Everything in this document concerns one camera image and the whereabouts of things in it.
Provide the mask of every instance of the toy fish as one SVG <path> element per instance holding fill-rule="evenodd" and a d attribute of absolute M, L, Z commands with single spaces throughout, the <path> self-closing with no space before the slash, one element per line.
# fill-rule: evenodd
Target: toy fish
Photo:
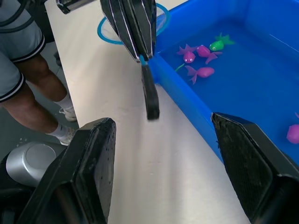
<path fill-rule="evenodd" d="M 197 71 L 189 65 L 185 66 L 185 68 L 188 69 L 188 74 L 187 75 L 188 76 L 193 76 L 193 78 L 191 79 L 193 85 L 196 83 L 197 76 L 199 76 L 201 78 L 207 78 L 210 75 L 214 74 L 214 72 L 215 72 L 215 70 L 213 68 L 210 68 L 210 67 L 200 68 Z"/>
<path fill-rule="evenodd" d="M 211 60 L 218 58 L 217 55 L 222 54 L 222 52 L 219 51 L 211 53 L 210 50 L 204 45 L 197 47 L 196 51 L 200 57 L 207 57 L 206 64 L 208 64 Z"/>
<path fill-rule="evenodd" d="M 293 144 L 299 144 L 299 125 L 290 126 L 286 138 Z"/>
<path fill-rule="evenodd" d="M 212 51 L 222 50 L 224 45 L 235 44 L 235 42 L 229 39 L 229 35 L 222 36 L 222 33 L 220 33 L 220 36 L 216 36 L 215 39 L 216 41 L 210 45 L 210 50 Z"/>
<path fill-rule="evenodd" d="M 178 55 L 184 55 L 183 60 L 186 63 L 192 63 L 195 59 L 195 55 L 193 52 L 196 50 L 197 47 L 190 48 L 188 44 L 186 44 L 185 49 L 179 47 L 179 51 L 177 52 Z"/>

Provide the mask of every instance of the person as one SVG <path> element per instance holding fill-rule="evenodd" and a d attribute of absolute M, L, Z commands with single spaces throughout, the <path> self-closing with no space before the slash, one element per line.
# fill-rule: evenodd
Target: person
<path fill-rule="evenodd" d="M 10 18 L 19 6 L 17 0 L 2 0 L 0 21 Z M 18 27 L 29 18 L 24 10 L 13 23 L 1 29 Z M 0 34 L 0 107 L 25 127 L 55 136 L 61 144 L 69 145 L 75 130 L 60 124 L 43 108 L 26 83 L 30 82 L 58 104 L 68 121 L 77 120 L 69 92 L 40 55 L 44 46 L 45 38 L 35 22 L 21 31 Z"/>

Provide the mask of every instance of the shorts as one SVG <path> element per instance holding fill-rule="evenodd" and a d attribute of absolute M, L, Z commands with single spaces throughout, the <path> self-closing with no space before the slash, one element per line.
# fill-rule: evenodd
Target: shorts
<path fill-rule="evenodd" d="M 20 4 L 17 0 L 3 0 L 0 21 L 11 17 Z M 30 14 L 24 10 L 13 23 L 0 27 L 15 28 L 25 23 Z M 15 96 L 25 84 L 25 77 L 14 63 L 21 63 L 38 55 L 45 46 L 45 38 L 35 22 L 15 33 L 0 34 L 0 103 Z"/>

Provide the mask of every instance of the floor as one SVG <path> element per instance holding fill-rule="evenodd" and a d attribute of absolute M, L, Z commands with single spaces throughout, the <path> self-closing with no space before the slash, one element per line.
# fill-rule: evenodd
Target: floor
<path fill-rule="evenodd" d="M 67 87 L 63 69 L 56 64 L 56 60 L 53 56 L 56 51 L 57 48 L 55 42 L 47 43 L 41 55 L 48 62 L 51 71 L 53 71 Z M 58 105 L 46 99 L 32 86 L 31 89 L 37 101 L 50 113 L 52 113 L 60 123 L 73 128 L 78 128 L 78 124 L 76 122 L 70 123 L 65 119 L 63 114 L 59 114 L 58 111 L 60 107 Z M 5 109 L 0 108 L 0 161 L 14 148 L 30 141 L 52 142 L 59 144 L 59 141 L 55 137 L 32 131 L 20 125 Z"/>

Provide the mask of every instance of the water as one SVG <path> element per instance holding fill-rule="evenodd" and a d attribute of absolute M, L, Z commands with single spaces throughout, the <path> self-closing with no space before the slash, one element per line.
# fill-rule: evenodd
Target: water
<path fill-rule="evenodd" d="M 187 69 L 177 71 L 213 112 L 242 117 L 258 124 L 274 144 L 299 164 L 299 146 L 286 139 L 290 125 L 299 124 L 299 64 L 262 41 L 240 24 L 226 21 L 201 31 L 160 55 L 175 70 L 183 63 L 176 55 L 178 46 L 190 47 L 214 42 L 220 32 L 230 35 L 235 45 L 227 45 L 218 59 L 208 67 L 215 69 L 209 78 L 197 78 L 195 85 L 187 76 Z M 205 67 L 206 58 L 195 52 L 194 69 Z"/>

